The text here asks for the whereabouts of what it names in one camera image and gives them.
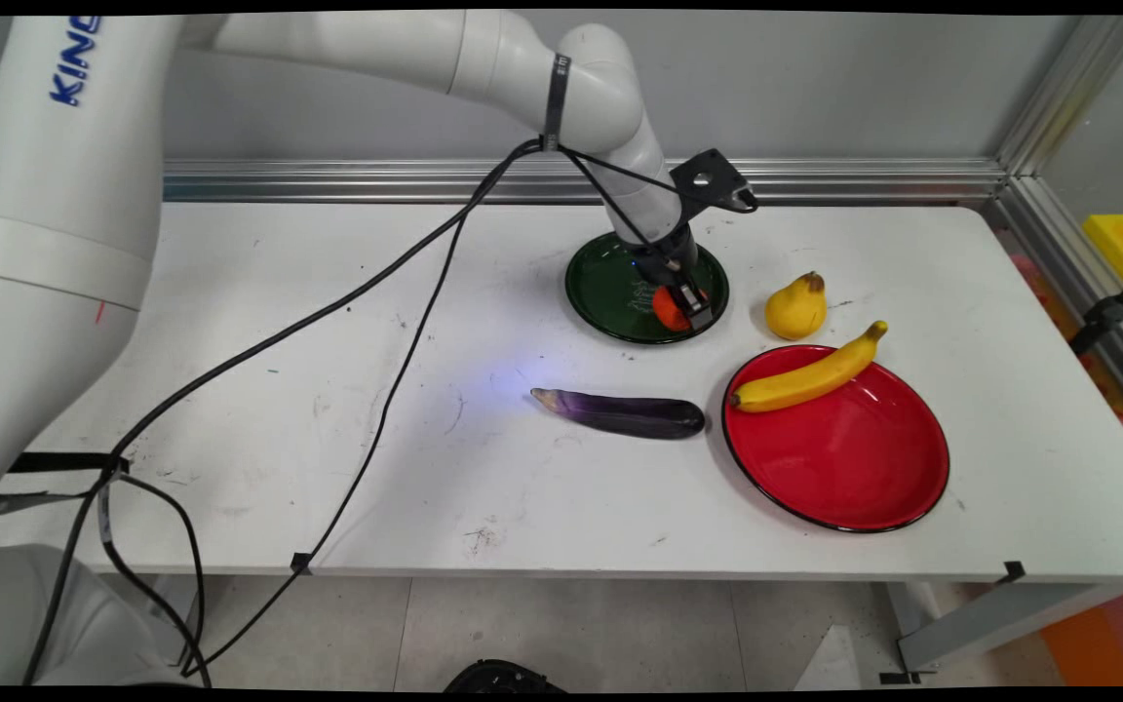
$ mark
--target gray wall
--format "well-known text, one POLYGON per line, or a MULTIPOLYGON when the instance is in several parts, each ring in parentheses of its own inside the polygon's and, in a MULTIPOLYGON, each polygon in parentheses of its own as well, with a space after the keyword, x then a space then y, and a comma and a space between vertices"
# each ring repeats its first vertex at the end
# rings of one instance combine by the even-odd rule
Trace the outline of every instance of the gray wall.
MULTIPOLYGON (((982 156, 1075 18, 736 10, 519 10, 556 45, 597 21, 631 46, 669 156, 982 156)), ((1 36, 4 22, 0 19, 1 36)), ((509 117, 411 85, 182 52, 171 157, 502 156, 509 117)))
POLYGON ((1078 224, 1123 215, 1123 62, 1042 174, 1078 224))

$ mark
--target table leg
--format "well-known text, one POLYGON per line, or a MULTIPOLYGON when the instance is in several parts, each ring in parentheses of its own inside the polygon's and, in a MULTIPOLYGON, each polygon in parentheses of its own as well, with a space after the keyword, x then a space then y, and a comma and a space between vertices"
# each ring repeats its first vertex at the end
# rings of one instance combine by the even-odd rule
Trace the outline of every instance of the table leg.
POLYGON ((901 627, 916 626, 902 631, 904 638, 900 640, 909 671, 937 668, 984 654, 1123 595, 1123 585, 1010 582, 928 621, 930 603, 922 602, 919 583, 892 583, 888 587, 901 627))

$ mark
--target yellow banana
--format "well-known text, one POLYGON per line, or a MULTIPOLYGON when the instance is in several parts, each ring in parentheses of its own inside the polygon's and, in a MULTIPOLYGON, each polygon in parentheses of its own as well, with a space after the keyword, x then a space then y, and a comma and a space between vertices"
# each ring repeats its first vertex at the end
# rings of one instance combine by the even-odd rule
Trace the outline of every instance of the yellow banana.
POLYGON ((732 408, 743 412, 768 412, 806 403, 828 394, 874 363, 877 339, 886 334, 886 322, 876 321, 868 331, 851 339, 830 356, 793 372, 745 382, 730 396, 732 408))
POLYGON ((798 276, 765 302, 765 323, 788 341, 804 338, 825 321, 825 282, 816 271, 798 276))

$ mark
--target yellow pear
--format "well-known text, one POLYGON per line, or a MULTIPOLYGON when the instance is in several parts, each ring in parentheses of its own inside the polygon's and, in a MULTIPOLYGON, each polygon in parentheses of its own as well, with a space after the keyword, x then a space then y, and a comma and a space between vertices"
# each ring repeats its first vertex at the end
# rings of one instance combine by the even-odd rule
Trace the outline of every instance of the yellow pear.
POLYGON ((816 271, 798 276, 765 302, 765 323, 788 341, 804 338, 825 321, 825 282, 816 271))

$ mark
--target banana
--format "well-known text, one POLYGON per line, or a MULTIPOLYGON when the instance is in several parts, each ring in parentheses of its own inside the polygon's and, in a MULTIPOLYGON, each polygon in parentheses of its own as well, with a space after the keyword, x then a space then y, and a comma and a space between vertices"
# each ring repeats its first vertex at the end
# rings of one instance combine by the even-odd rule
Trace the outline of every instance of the banana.
POLYGON ((793 372, 745 382, 730 396, 732 408, 743 412, 768 412, 806 403, 828 394, 874 363, 877 339, 886 334, 886 322, 876 321, 868 331, 851 339, 830 356, 793 372))

